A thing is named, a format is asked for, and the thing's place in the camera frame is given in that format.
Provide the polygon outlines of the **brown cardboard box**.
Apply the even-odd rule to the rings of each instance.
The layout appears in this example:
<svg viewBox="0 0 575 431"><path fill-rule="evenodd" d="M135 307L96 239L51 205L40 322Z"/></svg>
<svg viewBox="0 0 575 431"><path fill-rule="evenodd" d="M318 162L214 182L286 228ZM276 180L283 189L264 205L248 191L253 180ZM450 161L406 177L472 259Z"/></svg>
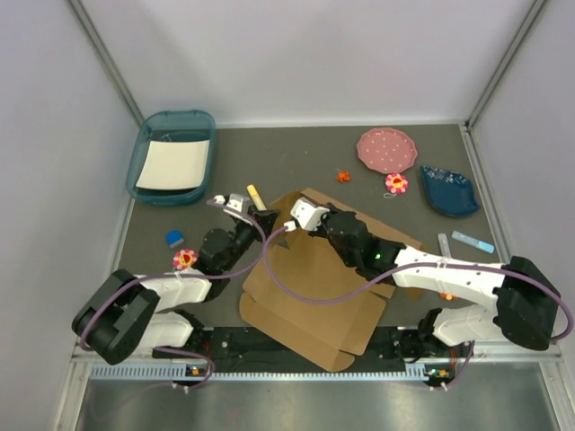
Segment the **brown cardboard box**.
<svg viewBox="0 0 575 431"><path fill-rule="evenodd" d="M411 326L425 315L420 289L367 281L327 240L296 229L278 235L243 282L243 321L328 372L349 369L377 326Z"/></svg>

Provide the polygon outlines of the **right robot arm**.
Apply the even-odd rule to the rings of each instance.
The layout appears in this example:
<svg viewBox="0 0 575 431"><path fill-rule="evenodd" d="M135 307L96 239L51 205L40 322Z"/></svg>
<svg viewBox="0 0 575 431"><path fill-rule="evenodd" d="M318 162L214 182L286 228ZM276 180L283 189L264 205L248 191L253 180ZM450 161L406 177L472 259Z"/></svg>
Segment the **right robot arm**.
<svg viewBox="0 0 575 431"><path fill-rule="evenodd" d="M478 264L443 258L373 235L355 213L305 204L293 211L303 230L334 248L343 264L368 281L414 287L470 302L434 309L420 321L419 342L437 356L477 339L500 339L534 351L552 342L560 295L529 259Z"/></svg>

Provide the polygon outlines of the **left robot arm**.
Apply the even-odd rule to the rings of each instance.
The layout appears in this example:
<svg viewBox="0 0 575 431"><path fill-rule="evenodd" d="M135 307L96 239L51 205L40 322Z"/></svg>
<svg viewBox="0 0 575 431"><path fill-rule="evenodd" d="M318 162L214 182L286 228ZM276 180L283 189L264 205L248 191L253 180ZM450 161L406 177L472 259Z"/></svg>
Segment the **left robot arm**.
<svg viewBox="0 0 575 431"><path fill-rule="evenodd" d="M202 326L185 316L181 305L211 301L231 278L250 271L236 264L254 242L266 241L279 211L249 207L232 215L234 229L207 232L189 268L155 276L112 272L72 321L80 346L109 365L158 347L198 354L204 343Z"/></svg>

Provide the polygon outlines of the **yellow highlighter marker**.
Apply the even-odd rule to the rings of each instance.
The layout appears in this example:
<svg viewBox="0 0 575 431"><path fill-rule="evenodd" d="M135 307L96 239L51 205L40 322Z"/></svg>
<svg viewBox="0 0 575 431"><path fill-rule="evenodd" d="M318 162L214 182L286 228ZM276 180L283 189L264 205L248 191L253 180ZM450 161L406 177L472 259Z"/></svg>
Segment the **yellow highlighter marker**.
<svg viewBox="0 0 575 431"><path fill-rule="evenodd" d="M248 185L246 187L246 190L258 211L264 211L267 209L264 201L261 198L259 191L253 184Z"/></svg>

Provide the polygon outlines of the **orange glitter maple leaf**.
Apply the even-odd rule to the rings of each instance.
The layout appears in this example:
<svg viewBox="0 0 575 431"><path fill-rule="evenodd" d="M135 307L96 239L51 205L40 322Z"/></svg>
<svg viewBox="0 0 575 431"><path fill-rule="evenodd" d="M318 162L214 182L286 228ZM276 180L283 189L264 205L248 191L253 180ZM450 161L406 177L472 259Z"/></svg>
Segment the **orange glitter maple leaf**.
<svg viewBox="0 0 575 431"><path fill-rule="evenodd" d="M351 176L347 171L339 171L336 179L339 183L345 183L351 180Z"/></svg>

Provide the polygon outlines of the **pink flower toy left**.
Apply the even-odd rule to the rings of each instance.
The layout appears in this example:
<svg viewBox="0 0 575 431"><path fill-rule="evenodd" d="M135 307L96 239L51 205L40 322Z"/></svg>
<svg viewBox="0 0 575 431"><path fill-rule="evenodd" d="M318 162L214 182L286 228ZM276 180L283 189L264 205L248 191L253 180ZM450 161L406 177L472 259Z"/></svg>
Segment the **pink flower toy left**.
<svg viewBox="0 0 575 431"><path fill-rule="evenodd" d="M172 268L182 271L190 268L198 260L198 253L192 249L182 249L177 251L172 258Z"/></svg>

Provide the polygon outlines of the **pink flower toy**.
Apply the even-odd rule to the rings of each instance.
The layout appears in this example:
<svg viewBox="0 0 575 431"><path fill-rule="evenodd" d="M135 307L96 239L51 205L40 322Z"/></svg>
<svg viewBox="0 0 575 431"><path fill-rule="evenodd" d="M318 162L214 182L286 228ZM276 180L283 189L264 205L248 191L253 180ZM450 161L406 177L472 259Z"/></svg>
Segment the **pink flower toy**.
<svg viewBox="0 0 575 431"><path fill-rule="evenodd" d="M198 260L198 253L192 249L182 249L177 251L172 258L172 268L182 271L190 268Z"/></svg>
<svg viewBox="0 0 575 431"><path fill-rule="evenodd" d="M409 188L407 178L400 173L389 173L385 177L386 192L384 198L395 198L404 194Z"/></svg>

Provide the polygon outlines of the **pink flower toy right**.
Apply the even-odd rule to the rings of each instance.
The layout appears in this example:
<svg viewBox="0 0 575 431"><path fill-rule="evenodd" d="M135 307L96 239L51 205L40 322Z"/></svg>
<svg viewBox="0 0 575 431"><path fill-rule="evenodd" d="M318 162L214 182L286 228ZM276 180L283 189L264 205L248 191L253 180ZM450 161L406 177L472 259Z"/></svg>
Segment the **pink flower toy right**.
<svg viewBox="0 0 575 431"><path fill-rule="evenodd" d="M395 198L404 194L409 188L407 178L400 173L389 173L385 177L386 192L384 198Z"/></svg>

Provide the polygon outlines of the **small blue scraper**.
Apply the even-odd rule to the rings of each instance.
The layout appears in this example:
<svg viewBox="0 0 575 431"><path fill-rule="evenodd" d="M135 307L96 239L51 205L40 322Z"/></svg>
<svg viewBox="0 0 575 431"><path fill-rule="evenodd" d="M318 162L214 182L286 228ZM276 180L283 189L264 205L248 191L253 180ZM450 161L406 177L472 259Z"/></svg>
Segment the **small blue scraper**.
<svg viewBox="0 0 575 431"><path fill-rule="evenodd" d="M175 248L184 243L184 237L179 230L171 230L165 235L165 240L170 248Z"/></svg>

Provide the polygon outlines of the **pink polka dot plate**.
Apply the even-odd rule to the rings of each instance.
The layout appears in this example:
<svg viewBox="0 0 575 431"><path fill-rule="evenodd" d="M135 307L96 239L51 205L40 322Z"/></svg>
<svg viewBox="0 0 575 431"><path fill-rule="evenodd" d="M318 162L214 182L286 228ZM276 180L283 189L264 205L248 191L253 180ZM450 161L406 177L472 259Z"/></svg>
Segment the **pink polka dot plate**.
<svg viewBox="0 0 575 431"><path fill-rule="evenodd" d="M410 169L418 155L414 141L393 128L368 130L357 142L357 154L369 170L382 174Z"/></svg>

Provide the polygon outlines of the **white paper sheet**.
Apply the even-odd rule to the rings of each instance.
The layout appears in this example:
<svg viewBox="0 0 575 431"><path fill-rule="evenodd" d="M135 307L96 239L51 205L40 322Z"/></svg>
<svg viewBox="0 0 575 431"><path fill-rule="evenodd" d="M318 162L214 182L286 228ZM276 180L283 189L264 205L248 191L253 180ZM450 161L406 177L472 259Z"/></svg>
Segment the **white paper sheet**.
<svg viewBox="0 0 575 431"><path fill-rule="evenodd" d="M152 141L137 178L140 189L194 189L203 182L208 166L209 141Z"/></svg>

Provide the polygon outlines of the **orange grey marker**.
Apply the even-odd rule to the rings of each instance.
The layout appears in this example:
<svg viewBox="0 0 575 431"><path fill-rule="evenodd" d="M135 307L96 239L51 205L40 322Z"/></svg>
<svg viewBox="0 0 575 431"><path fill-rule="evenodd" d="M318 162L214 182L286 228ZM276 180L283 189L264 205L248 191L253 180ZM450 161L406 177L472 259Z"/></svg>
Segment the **orange grey marker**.
<svg viewBox="0 0 575 431"><path fill-rule="evenodd" d="M451 257L451 250L448 242L447 235L445 233L438 234L438 245L441 255L446 258Z"/></svg>

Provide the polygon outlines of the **dark blue leaf dish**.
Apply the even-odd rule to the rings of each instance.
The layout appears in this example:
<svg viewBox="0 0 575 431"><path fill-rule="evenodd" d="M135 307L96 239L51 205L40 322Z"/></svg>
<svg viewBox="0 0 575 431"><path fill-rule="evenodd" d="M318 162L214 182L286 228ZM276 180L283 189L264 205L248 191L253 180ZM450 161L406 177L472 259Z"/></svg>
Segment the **dark blue leaf dish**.
<svg viewBox="0 0 575 431"><path fill-rule="evenodd" d="M472 182L461 173L428 165L421 166L420 172L426 199L440 214L466 217L480 209Z"/></svg>

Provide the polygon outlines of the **small orange flower toy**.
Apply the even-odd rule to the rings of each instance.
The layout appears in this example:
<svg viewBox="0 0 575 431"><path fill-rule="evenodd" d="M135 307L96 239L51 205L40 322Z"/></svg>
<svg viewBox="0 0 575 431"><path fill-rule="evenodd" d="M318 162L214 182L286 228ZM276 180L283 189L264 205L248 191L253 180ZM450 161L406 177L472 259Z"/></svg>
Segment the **small orange flower toy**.
<svg viewBox="0 0 575 431"><path fill-rule="evenodd" d="M447 300L447 301L452 301L452 300L456 299L456 296L451 295L451 294L440 293L439 296L440 296L442 299L445 299L445 300Z"/></svg>

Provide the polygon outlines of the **teal plastic bin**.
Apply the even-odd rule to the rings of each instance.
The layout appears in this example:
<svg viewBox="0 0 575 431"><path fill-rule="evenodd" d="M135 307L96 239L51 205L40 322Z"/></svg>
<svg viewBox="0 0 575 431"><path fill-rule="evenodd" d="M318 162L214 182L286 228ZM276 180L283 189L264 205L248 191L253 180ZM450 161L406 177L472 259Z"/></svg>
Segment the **teal plastic bin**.
<svg viewBox="0 0 575 431"><path fill-rule="evenodd" d="M183 206L203 197L216 147L216 122L203 110L165 110L145 120L128 167L137 202Z"/></svg>

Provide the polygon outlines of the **light blue marker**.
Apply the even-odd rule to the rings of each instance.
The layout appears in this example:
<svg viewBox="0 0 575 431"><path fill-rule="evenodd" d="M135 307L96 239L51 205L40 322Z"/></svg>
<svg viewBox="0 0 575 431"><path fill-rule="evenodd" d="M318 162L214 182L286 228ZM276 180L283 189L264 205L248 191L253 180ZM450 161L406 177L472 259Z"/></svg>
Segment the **light blue marker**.
<svg viewBox="0 0 575 431"><path fill-rule="evenodd" d="M476 238L473 238L472 236L469 236L469 235L464 234L464 233L460 233L458 231L453 231L451 233L451 238L457 242L461 242L463 244L474 247L477 250L480 250L480 251L483 251L483 252L486 252L489 254L493 254L495 252L495 246L493 244L478 240Z"/></svg>

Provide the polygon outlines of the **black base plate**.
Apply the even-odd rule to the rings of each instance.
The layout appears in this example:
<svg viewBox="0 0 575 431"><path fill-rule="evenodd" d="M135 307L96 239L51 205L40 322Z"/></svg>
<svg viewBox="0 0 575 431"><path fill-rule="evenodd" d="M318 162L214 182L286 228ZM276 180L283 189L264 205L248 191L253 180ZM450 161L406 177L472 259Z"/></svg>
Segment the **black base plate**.
<svg viewBox="0 0 575 431"><path fill-rule="evenodd" d="M263 355L289 353L301 355L301 347L289 347L252 327L217 327L192 334L186 350L207 353L217 361L255 352ZM384 360L465 357L468 344L448 347L444 343L420 335L416 329L377 327L365 348L367 353L380 355Z"/></svg>

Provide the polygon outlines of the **aluminium frame rail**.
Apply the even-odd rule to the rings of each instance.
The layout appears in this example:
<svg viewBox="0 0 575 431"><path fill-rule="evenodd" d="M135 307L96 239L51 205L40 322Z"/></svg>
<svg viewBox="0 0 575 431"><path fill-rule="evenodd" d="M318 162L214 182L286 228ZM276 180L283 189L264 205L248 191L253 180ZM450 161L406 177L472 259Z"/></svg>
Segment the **aluminium frame rail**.
<svg viewBox="0 0 575 431"><path fill-rule="evenodd" d="M477 341L463 358L423 358L384 360L365 352L347 370L328 372L300 355L255 352L217 361L207 353L184 347L160 347L135 353L118 365L108 365L94 352L76 349L68 375L81 382L401 382L440 385L461 375L465 365L473 363L556 362L561 354L556 346L533 351L505 340Z"/></svg>

